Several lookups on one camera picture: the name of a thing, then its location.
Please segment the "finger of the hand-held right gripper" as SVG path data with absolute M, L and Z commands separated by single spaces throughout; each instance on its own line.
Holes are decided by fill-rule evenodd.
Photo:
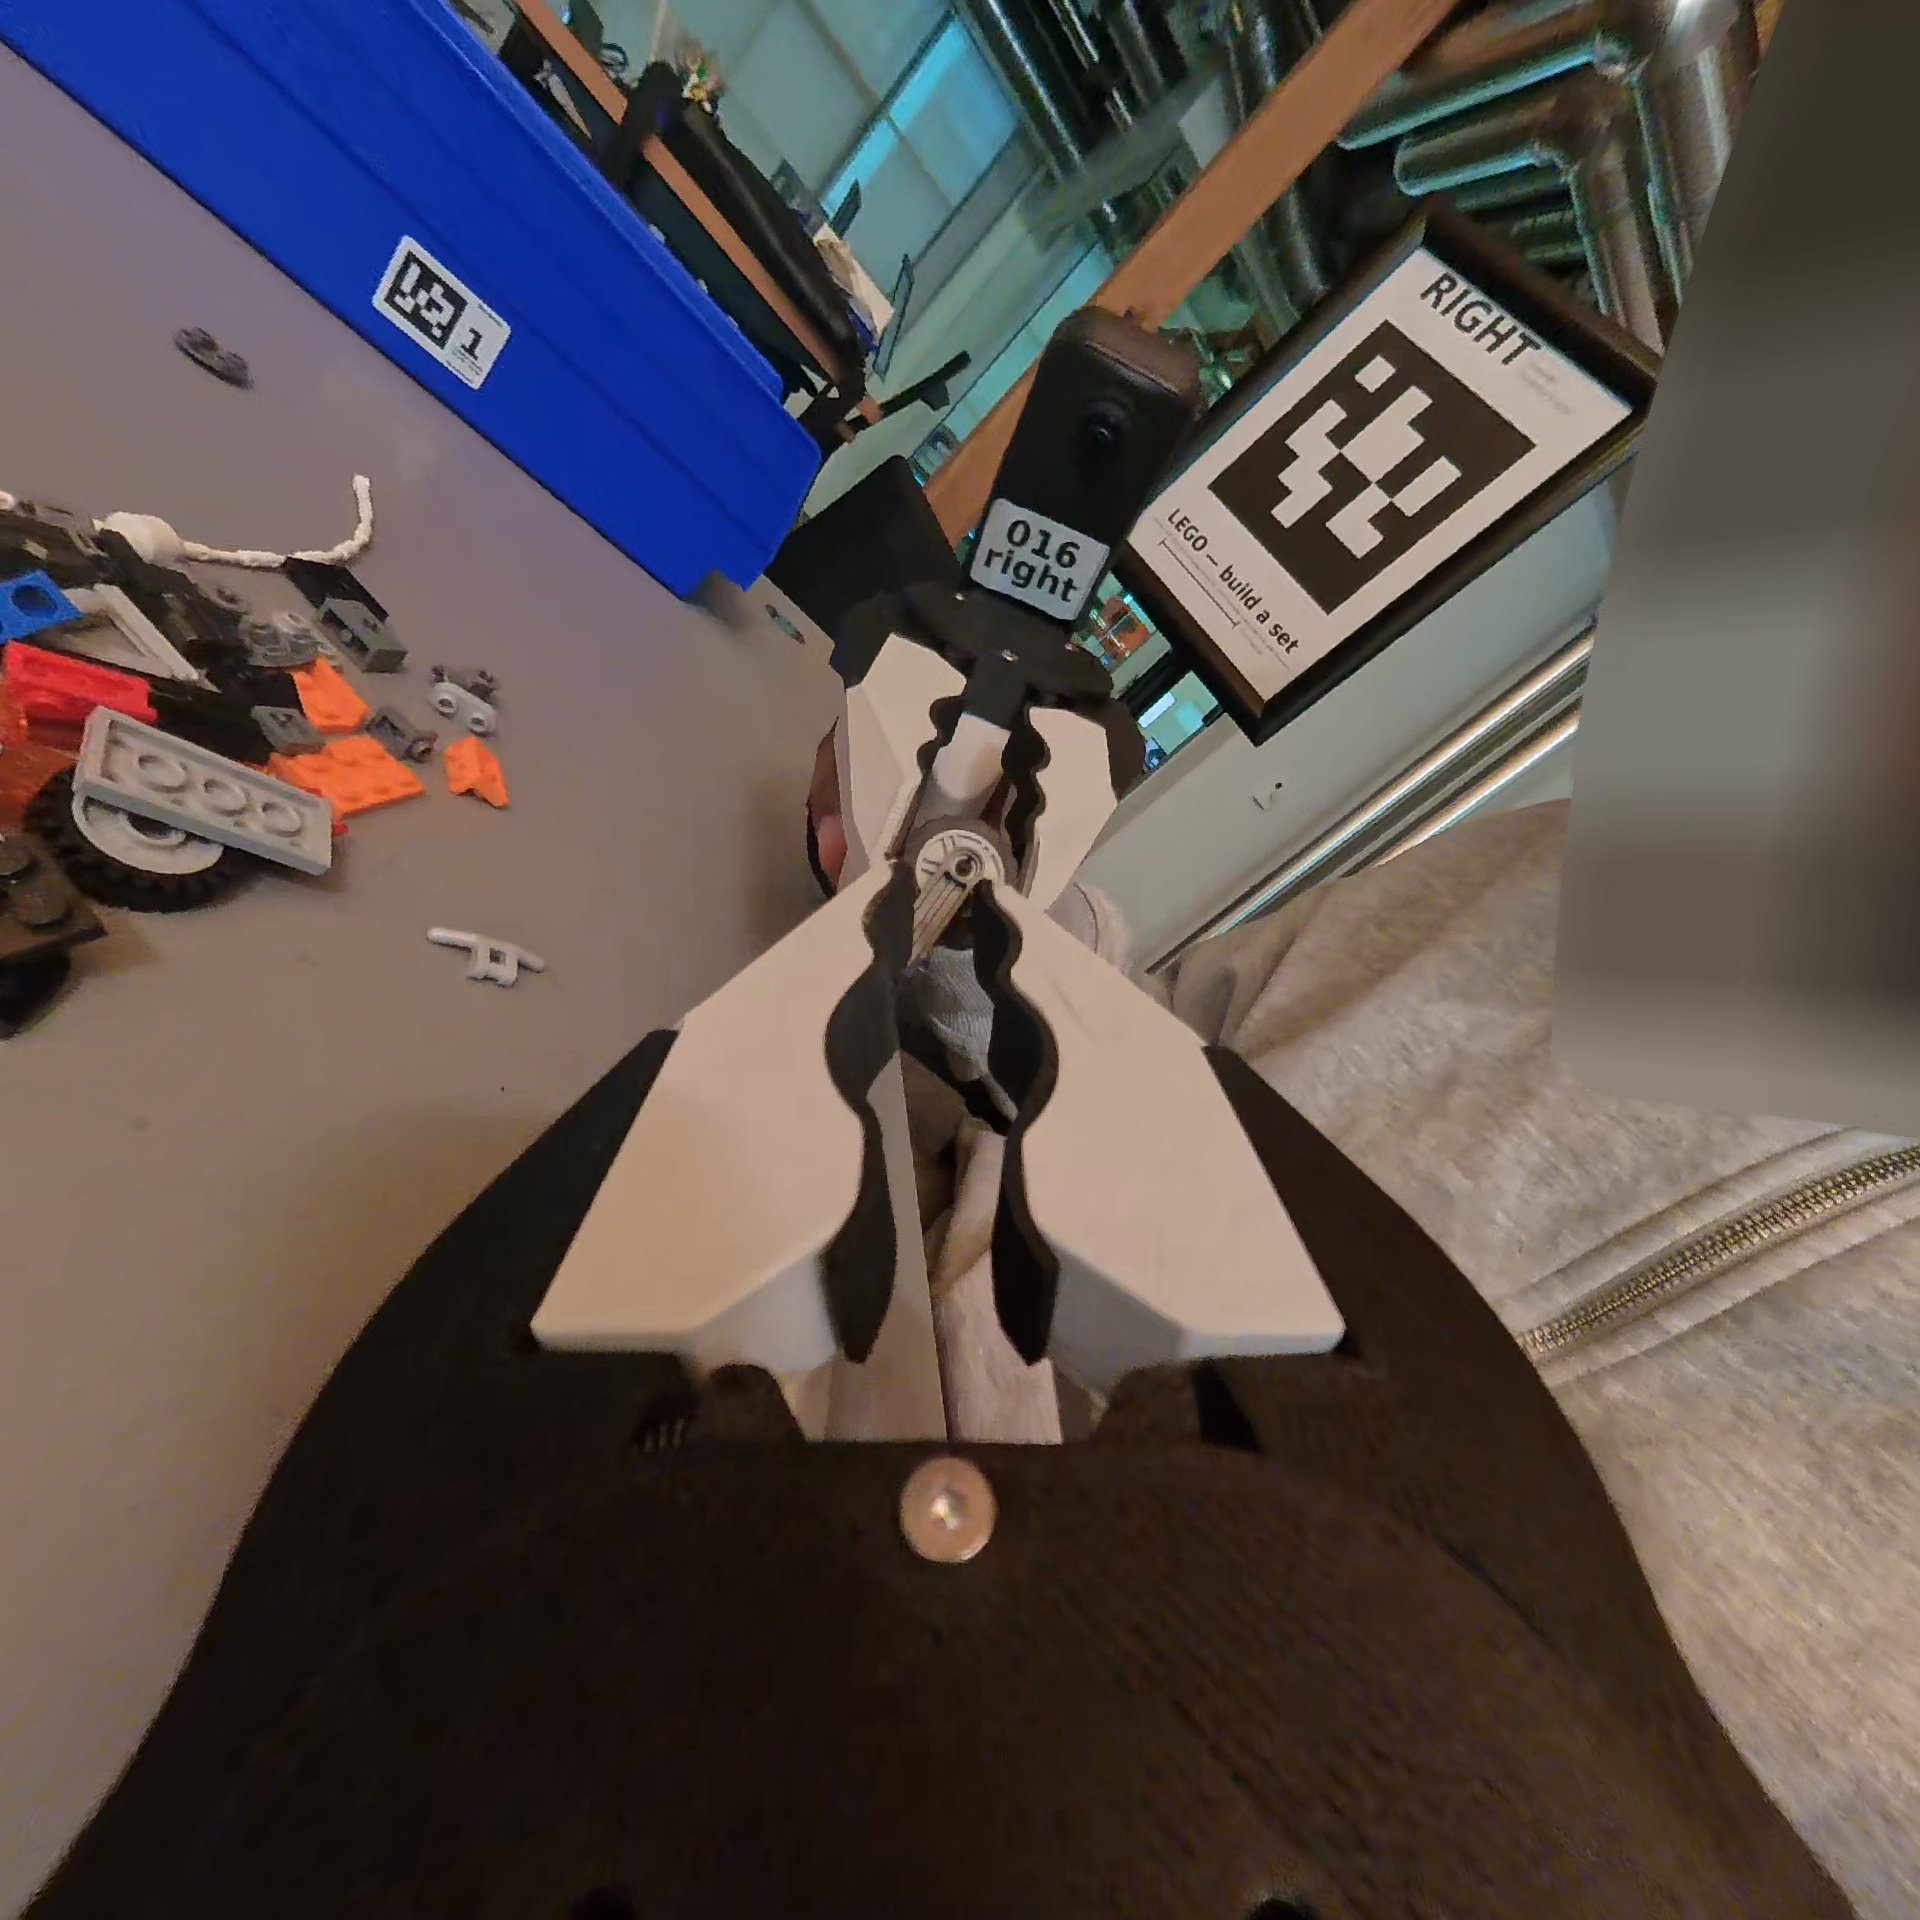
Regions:
M 1028 706 L 1007 744 L 1007 841 L 1028 902 L 1061 898 L 1142 767 L 1121 701 Z
M 845 841 L 833 891 L 887 863 L 921 821 L 978 807 L 978 727 L 964 675 L 922 642 L 887 633 L 845 688 L 831 733 Z

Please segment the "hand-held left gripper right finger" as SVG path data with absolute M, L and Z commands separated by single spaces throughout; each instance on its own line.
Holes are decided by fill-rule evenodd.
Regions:
M 992 1294 L 1021 1360 L 1111 1386 L 1330 1353 L 1345 1322 L 1192 1031 L 998 883 L 980 985 L 1010 1107 Z

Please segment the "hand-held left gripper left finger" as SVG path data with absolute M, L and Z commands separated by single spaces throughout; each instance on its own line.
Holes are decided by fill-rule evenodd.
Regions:
M 873 1355 L 898 1265 L 873 1090 L 913 901 L 853 882 L 665 1038 L 535 1309 L 543 1349 L 768 1374 Z

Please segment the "small lego wheel assembly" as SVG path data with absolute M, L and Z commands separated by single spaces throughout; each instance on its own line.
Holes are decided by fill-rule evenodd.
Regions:
M 906 962 L 921 965 L 945 942 L 978 887 L 1007 882 L 1014 859 L 992 822 L 945 815 L 905 837 L 901 863 L 913 882 Z

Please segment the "pile of loose lego pieces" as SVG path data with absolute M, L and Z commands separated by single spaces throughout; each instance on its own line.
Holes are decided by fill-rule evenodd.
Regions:
M 408 665 L 353 565 L 372 477 L 321 546 L 225 546 L 146 512 L 1 494 L 1 1032 L 69 992 L 110 912 L 221 904 L 265 873 L 321 880 L 352 821 L 422 800 L 506 809 L 497 679 Z

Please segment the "black framed code sign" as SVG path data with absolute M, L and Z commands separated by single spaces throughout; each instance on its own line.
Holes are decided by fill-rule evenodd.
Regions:
M 1212 409 L 1114 576 L 1261 744 L 1623 467 L 1660 369 L 1424 198 Z

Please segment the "square code sticker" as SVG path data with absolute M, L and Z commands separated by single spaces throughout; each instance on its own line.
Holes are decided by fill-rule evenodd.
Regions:
M 405 233 L 375 280 L 375 312 L 470 392 L 486 385 L 512 323 Z

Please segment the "blue plastic storage bin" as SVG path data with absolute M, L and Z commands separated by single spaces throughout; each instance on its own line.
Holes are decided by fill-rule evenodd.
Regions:
M 757 585 L 820 451 L 774 367 L 445 3 L 5 1 L 5 45 L 662 586 Z M 414 235 L 509 323 L 372 307 Z

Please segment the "aluminium frame rail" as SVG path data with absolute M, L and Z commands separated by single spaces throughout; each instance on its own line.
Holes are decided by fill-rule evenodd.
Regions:
M 1320 882 L 1383 865 L 1497 800 L 1509 800 L 1553 757 L 1570 750 L 1596 634 L 1597 618 L 1588 617 L 1545 659 L 1405 761 L 1333 824 L 1265 865 L 1232 901 L 1166 944 L 1146 962 L 1146 970 L 1162 973 L 1188 949 L 1258 921 Z

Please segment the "silver ventilation duct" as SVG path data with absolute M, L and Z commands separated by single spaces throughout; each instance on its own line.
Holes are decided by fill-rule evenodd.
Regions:
M 1389 147 L 1413 200 L 1568 200 L 1597 307 L 1661 352 L 1760 71 L 1760 3 L 1490 3 L 1439 31 L 1338 133 Z
M 1040 147 L 1038 239 L 1118 265 L 1337 22 L 1338 1 L 957 3 Z

